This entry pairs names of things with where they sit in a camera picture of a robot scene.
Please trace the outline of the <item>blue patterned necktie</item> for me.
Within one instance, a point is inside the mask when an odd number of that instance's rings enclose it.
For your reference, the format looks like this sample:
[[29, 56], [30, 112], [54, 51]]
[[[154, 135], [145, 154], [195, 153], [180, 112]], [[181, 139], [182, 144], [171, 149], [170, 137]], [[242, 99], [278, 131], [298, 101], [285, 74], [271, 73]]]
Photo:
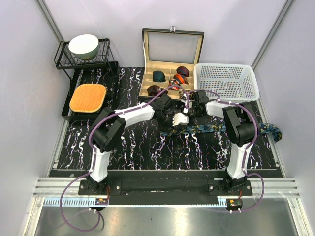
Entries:
[[[259, 130], [261, 135], [266, 135], [268, 133], [272, 134], [272, 137], [275, 142], [278, 142], [282, 139], [282, 132], [273, 124], [270, 123], [260, 123]], [[181, 134], [196, 134], [196, 133], [226, 133], [225, 123], [221, 124], [205, 124], [205, 125], [186, 125], [186, 126], [177, 126], [169, 128], [166, 130], [161, 130], [160, 133], [163, 136], [171, 135], [181, 135]]]

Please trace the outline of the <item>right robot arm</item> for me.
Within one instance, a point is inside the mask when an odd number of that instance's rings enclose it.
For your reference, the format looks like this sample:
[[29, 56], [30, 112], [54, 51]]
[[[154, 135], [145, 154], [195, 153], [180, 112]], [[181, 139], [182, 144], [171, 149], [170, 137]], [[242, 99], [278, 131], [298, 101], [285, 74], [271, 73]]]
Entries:
[[247, 162], [251, 148], [259, 134], [259, 122], [253, 114], [251, 104], [222, 101], [220, 98], [210, 100], [204, 90], [191, 92], [195, 104], [193, 115], [210, 115], [224, 119], [226, 133], [231, 141], [231, 155], [225, 170], [223, 189], [234, 195], [246, 186]]

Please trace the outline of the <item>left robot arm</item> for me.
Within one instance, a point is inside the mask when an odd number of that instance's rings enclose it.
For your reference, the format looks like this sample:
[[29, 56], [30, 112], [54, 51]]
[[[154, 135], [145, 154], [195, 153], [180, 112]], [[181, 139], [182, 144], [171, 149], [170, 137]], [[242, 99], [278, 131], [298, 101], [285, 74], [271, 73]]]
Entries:
[[164, 94], [127, 109], [104, 108], [94, 121], [89, 135], [93, 157], [89, 175], [89, 189], [100, 195], [106, 190], [111, 152], [118, 146], [126, 128], [143, 121], [156, 120], [161, 126], [171, 127], [175, 101]]

